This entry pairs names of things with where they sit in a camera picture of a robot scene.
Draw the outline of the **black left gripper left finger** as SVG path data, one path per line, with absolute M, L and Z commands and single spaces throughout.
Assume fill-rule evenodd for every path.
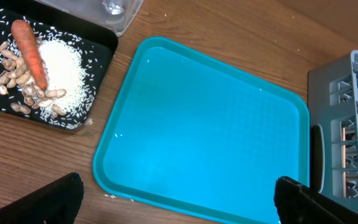
M 84 192 L 80 175 L 69 173 L 0 208 L 0 224 L 73 223 Z

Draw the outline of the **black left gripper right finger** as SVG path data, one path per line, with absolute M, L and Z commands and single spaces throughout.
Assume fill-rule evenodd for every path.
M 274 204 L 281 224 L 358 224 L 358 213 L 287 176 L 275 183 Z

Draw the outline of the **peanut shells and rice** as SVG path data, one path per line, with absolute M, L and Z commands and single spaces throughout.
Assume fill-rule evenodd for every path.
M 11 33 L 17 19 L 29 23 L 37 39 L 48 82 L 44 98 L 37 94 L 29 72 L 7 76 L 22 65 Z M 103 46 L 72 32 L 0 7 L 0 111 L 60 129 L 79 128 L 96 98 L 104 68 L 99 54 L 105 52 Z

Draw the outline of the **orange carrot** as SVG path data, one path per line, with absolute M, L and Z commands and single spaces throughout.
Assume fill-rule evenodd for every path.
M 12 23 L 11 33 L 35 83 L 46 90 L 48 82 L 33 29 L 26 21 L 18 19 Z

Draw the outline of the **foil ball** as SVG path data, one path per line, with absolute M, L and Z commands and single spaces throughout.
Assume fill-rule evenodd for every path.
M 125 11 L 124 0 L 103 0 L 103 6 L 110 15 L 120 15 Z

